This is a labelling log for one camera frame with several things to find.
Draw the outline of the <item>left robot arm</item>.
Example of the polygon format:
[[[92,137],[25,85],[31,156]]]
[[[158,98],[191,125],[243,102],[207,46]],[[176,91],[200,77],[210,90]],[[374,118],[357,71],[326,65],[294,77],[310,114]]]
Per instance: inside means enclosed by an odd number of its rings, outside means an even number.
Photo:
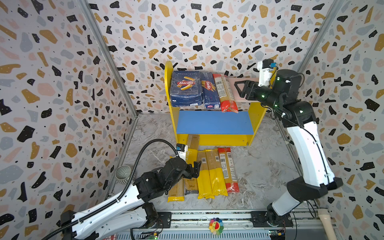
[[[143,173],[112,198],[88,210],[63,214],[64,240],[102,240],[124,229],[150,228],[158,220],[153,199],[168,194],[180,179],[198,178],[201,162],[187,164],[180,157],[169,159],[162,168]]]

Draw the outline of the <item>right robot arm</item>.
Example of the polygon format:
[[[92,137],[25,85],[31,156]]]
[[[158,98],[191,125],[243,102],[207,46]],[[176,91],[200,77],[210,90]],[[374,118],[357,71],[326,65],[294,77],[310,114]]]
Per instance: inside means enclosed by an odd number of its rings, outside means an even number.
[[[236,81],[241,98],[258,101],[271,109],[290,135],[302,167],[302,176],[287,183],[286,192],[267,207],[266,222],[277,226],[302,202],[325,196],[343,185],[335,176],[319,138],[315,112],[310,103],[298,100],[299,88],[305,81],[302,73],[278,70],[273,85],[261,81]]]

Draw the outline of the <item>blue Barilla spaghetti box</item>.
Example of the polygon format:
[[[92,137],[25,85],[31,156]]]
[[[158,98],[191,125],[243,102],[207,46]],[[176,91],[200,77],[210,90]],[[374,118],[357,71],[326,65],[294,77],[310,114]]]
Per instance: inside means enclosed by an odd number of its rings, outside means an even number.
[[[200,72],[200,76],[204,95],[204,108],[206,110],[219,110],[221,103],[213,74]]]

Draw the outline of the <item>blue Barilla rigatoni box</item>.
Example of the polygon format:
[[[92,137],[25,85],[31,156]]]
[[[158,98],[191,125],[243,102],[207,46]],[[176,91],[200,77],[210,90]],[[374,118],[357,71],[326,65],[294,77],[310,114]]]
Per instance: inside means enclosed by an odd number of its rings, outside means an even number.
[[[170,98],[172,107],[202,105],[201,72],[174,71],[171,79]]]

